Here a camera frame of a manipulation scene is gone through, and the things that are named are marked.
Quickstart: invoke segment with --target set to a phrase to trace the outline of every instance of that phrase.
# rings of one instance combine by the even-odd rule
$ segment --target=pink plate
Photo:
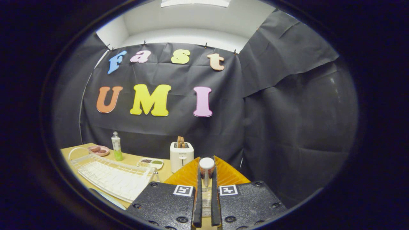
[[[91,151],[91,149],[93,149],[93,148],[95,148],[95,147],[100,147],[101,150],[105,150],[106,152],[105,152],[105,153],[94,153],[94,152]],[[106,155],[109,154],[109,148],[108,148],[108,147],[105,147],[105,146],[102,146],[102,145],[95,145],[95,146],[88,147],[88,151],[89,151],[90,153],[97,154],[98,156],[106,156]]]

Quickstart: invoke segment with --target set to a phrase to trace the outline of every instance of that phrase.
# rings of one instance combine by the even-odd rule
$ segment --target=bottle cap
[[[199,161],[199,166],[202,169],[211,169],[214,167],[214,160],[209,157],[205,157]]]

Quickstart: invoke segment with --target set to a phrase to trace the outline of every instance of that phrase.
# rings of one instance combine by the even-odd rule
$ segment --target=plastic bottle
[[[122,156],[121,152],[121,138],[118,137],[118,133],[115,131],[114,135],[111,137],[112,140],[112,147],[114,149],[115,159],[117,161],[123,160],[124,157]]]

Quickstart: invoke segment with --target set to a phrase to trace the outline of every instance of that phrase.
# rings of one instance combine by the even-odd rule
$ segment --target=yellow letter m
[[[144,84],[135,85],[133,89],[135,90],[135,100],[133,101],[133,108],[130,110],[131,114],[142,114],[141,104],[145,114],[149,113],[153,105],[152,115],[165,117],[169,114],[166,110],[166,100],[171,86],[158,85],[152,95],[149,94],[148,88]]]

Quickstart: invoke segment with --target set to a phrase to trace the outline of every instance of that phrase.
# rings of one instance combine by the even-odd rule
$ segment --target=toaster
[[[189,142],[185,142],[184,148],[178,148],[177,142],[172,142],[170,147],[171,157],[171,171],[175,173],[185,164],[193,161],[194,150],[193,146]]]

